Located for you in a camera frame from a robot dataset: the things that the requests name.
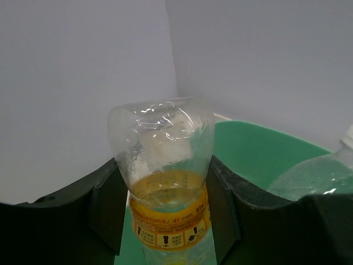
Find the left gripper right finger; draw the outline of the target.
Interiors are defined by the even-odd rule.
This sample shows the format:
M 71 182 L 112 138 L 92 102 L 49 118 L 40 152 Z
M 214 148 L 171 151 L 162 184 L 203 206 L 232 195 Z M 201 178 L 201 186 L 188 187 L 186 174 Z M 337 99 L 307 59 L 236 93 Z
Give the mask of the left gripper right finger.
M 217 157 L 206 180 L 218 264 L 351 264 L 352 195 L 277 197 Z

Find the clear bottle blue label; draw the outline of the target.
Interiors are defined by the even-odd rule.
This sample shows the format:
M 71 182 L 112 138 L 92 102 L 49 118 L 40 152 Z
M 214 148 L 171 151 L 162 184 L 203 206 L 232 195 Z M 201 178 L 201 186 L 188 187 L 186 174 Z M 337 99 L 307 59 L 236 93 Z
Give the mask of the clear bottle blue label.
M 352 193 L 352 128 L 340 140 L 341 148 L 300 162 L 277 178 L 268 192 L 297 201 L 306 195 Z

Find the clear bottle yellow cap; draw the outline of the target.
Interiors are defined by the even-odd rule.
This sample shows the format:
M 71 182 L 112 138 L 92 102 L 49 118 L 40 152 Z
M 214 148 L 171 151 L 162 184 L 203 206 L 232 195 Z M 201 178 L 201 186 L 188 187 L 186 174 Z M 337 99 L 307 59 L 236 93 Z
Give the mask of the clear bottle yellow cap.
M 108 136 L 148 264 L 214 264 L 206 178 L 213 112 L 184 97 L 112 108 Z

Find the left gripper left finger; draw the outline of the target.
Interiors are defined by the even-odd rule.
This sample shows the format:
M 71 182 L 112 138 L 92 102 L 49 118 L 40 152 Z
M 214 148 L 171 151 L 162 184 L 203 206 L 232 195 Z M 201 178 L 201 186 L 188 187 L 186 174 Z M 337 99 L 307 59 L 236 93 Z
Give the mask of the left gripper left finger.
M 115 160 L 33 203 L 1 204 L 2 264 L 113 264 L 127 188 Z

